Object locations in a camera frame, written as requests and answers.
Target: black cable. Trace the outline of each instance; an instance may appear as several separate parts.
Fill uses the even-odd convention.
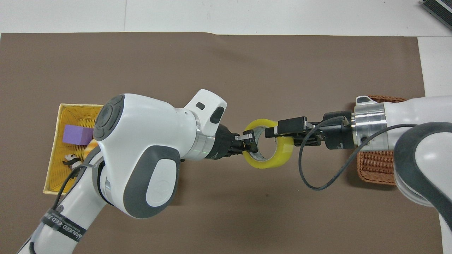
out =
[[[76,166],[75,168],[72,169],[71,173],[66,177],[66,180],[64,180],[63,185],[60,188],[60,191],[58,192],[58,194],[56,195],[56,199],[55,202],[53,203],[52,206],[52,210],[56,210],[58,207],[58,203],[60,201],[61,195],[63,194],[64,191],[64,187],[66,187],[67,182],[69,182],[69,180],[76,174],[79,172],[80,168],[86,167],[86,166],[91,166],[89,164],[80,164],[78,166]]]
[[[376,136],[378,136],[378,135],[380,135],[380,134],[382,134],[382,133],[385,133],[385,132],[387,132],[387,131],[390,131],[390,130],[393,130],[393,129],[397,129],[397,128],[402,128],[402,127],[414,127],[414,126],[416,126],[416,124],[410,124],[410,123],[404,123],[404,124],[397,124],[397,125],[394,125],[394,126],[390,126],[390,127],[387,127],[387,128],[384,128],[384,129],[382,129],[382,130],[379,130],[379,131],[377,131],[376,133],[374,133],[373,135],[371,135],[370,137],[368,137],[366,140],[364,140],[356,149],[355,149],[355,151],[353,151],[353,153],[350,155],[350,157],[347,159],[347,161],[345,161],[345,164],[339,169],[339,171],[326,183],[326,184],[324,184],[324,185],[322,185],[322,186],[320,186],[320,187],[314,187],[314,186],[312,186],[312,185],[310,185],[308,182],[307,182],[307,180],[306,180],[306,178],[305,178],[305,176],[304,176],[304,174],[303,174],[303,169],[301,168],[301,156],[302,156],[302,154],[303,154],[303,148],[304,148],[304,146],[306,145],[306,143],[307,143],[307,141],[308,141],[308,139],[309,139],[309,137],[314,133],[314,132],[316,132],[317,130],[319,130],[320,129],[320,127],[322,127],[322,126],[325,126],[327,123],[329,123],[329,122],[332,122],[332,121],[334,121],[334,120],[337,120],[337,119],[342,119],[342,120],[345,120],[346,119],[346,117],[343,117],[343,116],[340,116],[340,117],[334,117],[334,118],[330,118],[330,119],[327,119],[327,120],[325,120],[325,121],[323,121],[323,122],[320,122],[319,124],[317,124],[313,129],[311,129],[309,132],[308,132],[308,134],[305,136],[305,138],[303,139],[303,142],[301,143],[301,146],[300,146],[300,153],[299,153],[299,156],[298,156],[298,170],[300,171],[300,176],[301,176],[301,179],[303,180],[303,182],[306,184],[306,186],[307,187],[309,187],[309,188],[311,188],[311,189],[313,189],[313,190],[317,190],[317,191],[320,191],[320,190],[323,190],[323,189],[325,189],[325,188],[327,188],[327,187],[329,187],[343,172],[344,172],[344,170],[350,165],[350,163],[355,159],[355,157],[356,157],[356,155],[358,155],[358,152],[365,146],[365,145],[367,145],[372,139],[374,139]]]

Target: brown paper sheet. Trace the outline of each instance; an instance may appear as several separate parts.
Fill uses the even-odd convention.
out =
[[[41,191],[59,103],[120,93],[183,107],[201,88],[228,102],[233,132],[350,109],[356,96],[422,97],[416,38],[218,36],[207,33],[2,34],[0,245],[15,253],[55,196]],[[313,184],[351,151],[305,149]],[[440,253],[438,214],[353,165],[322,192],[306,188],[297,149],[284,166],[242,156],[182,164],[172,206],[146,220],[106,206],[74,253]]]

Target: white floor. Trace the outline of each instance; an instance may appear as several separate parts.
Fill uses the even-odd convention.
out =
[[[452,94],[452,31],[420,0],[0,0],[0,33],[419,37],[427,96]]]

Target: purple cube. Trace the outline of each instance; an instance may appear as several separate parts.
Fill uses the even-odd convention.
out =
[[[93,128],[66,124],[64,127],[63,142],[86,146],[93,140]]]

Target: yellow ring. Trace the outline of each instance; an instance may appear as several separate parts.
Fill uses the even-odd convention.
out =
[[[258,143],[259,136],[263,129],[267,127],[275,127],[278,122],[268,119],[257,119],[252,121],[245,130],[254,130],[256,143]],[[269,159],[264,159],[260,152],[250,154],[249,152],[243,152],[245,160],[253,167],[257,169],[276,168],[284,165],[292,155],[293,151],[293,139],[291,137],[277,137],[276,138],[276,150],[273,156]]]

